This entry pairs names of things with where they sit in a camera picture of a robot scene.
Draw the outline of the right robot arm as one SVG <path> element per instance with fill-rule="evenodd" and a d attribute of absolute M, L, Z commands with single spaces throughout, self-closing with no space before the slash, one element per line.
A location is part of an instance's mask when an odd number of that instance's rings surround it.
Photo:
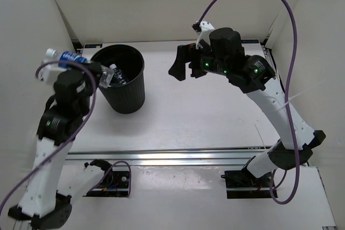
<path fill-rule="evenodd" d="M 267 60 L 259 55 L 246 55 L 240 34 L 229 27 L 211 30 L 208 40 L 180 45 L 169 75 L 185 80 L 185 68 L 199 78 L 207 73 L 225 76 L 265 114 L 279 135 L 278 142 L 259 156 L 251 158 L 242 169 L 245 185 L 254 187 L 262 176 L 275 169 L 290 170 L 307 162 L 326 138 L 322 130 L 311 128 L 292 105 L 285 106 L 285 93 Z"/>

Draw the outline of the blue tinted bottle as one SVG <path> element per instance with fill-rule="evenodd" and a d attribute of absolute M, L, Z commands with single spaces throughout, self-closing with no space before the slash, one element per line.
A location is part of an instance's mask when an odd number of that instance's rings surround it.
<path fill-rule="evenodd" d="M 121 69 L 116 66 L 116 64 L 111 64 L 109 67 L 114 72 L 113 78 L 110 83 L 111 87 L 119 87 L 129 83 L 129 79 L 127 78 L 127 76 Z"/>

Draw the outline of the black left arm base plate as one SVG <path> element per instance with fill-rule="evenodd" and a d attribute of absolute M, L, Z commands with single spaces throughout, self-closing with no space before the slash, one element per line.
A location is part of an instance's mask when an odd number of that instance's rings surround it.
<path fill-rule="evenodd" d="M 127 198 L 129 197 L 129 171 L 111 171 L 110 176 L 85 197 Z"/>

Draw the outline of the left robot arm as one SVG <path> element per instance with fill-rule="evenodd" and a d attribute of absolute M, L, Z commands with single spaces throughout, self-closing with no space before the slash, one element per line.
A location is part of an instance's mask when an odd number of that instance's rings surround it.
<path fill-rule="evenodd" d="M 39 122 L 36 157 L 33 170 L 25 178 L 25 193 L 8 211 L 9 217 L 28 220 L 34 229 L 60 228 L 77 197 L 115 183 L 113 165 L 96 159 L 85 165 L 70 187 L 58 190 L 67 154 L 93 112 L 96 90 L 101 90 L 120 114 L 138 111 L 145 101 L 144 59 L 132 46 L 110 45 L 89 60 L 71 52 L 58 54 L 53 49 L 46 54 L 50 61 L 38 68 L 36 76 L 47 81 L 51 64 L 56 64 L 60 73 Z"/>

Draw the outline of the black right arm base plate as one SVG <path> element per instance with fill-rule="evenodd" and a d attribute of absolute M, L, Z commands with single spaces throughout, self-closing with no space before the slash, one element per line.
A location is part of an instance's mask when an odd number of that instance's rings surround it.
<path fill-rule="evenodd" d="M 269 199 L 272 173 L 266 173 L 259 179 L 252 180 L 240 170 L 224 171 L 220 176 L 225 180 L 228 199 Z"/>

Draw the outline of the blue label clear bottle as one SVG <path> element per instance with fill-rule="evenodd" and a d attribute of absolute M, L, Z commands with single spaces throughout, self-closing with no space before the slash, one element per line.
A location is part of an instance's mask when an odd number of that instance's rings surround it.
<path fill-rule="evenodd" d="M 114 76 L 114 71 L 110 68 L 100 64 L 99 62 L 90 61 L 77 53 L 73 53 L 70 51 L 64 51 L 60 53 L 57 50 L 48 48 L 45 55 L 49 59 L 59 60 L 58 66 L 62 68 L 72 67 L 70 64 L 63 63 L 63 61 L 70 61 L 82 64 L 90 72 L 96 75 L 96 82 L 98 83 L 98 86 L 102 88 L 108 88 Z"/>

